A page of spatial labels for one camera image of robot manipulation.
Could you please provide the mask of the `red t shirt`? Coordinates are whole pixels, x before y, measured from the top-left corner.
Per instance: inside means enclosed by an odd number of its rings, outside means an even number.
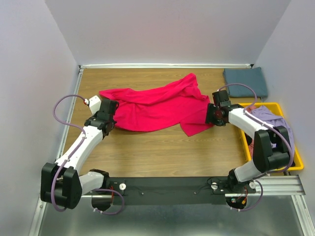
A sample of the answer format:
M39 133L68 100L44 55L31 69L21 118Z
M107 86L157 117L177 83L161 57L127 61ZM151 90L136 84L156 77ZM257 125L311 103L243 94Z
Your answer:
M193 73L159 88L108 89L99 95L119 102L114 119L128 131L153 132L179 124L190 137L213 127L205 122L209 96L202 95Z

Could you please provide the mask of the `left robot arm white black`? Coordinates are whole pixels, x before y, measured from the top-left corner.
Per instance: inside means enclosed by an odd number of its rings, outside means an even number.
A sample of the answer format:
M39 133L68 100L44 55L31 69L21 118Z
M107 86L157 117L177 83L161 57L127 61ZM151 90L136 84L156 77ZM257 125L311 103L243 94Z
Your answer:
M106 171L92 169L83 176L79 173L94 148L115 127L114 115L119 103L98 96L82 100L92 115L83 126L78 127L81 133L71 147L54 163L46 163L41 170L40 198L51 203L59 212L74 209L81 197L90 191L98 194L113 191Z

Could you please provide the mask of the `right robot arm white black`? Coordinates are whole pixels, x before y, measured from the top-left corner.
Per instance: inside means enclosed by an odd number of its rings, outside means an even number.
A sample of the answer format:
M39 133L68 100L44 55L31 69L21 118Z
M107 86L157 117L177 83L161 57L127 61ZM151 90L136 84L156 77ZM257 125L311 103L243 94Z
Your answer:
M252 159L231 170L227 176L225 186L233 193L239 192L256 178L267 173L285 171L292 165L294 154L284 126L270 125L239 104L208 104L205 122L216 126L230 123L253 140Z

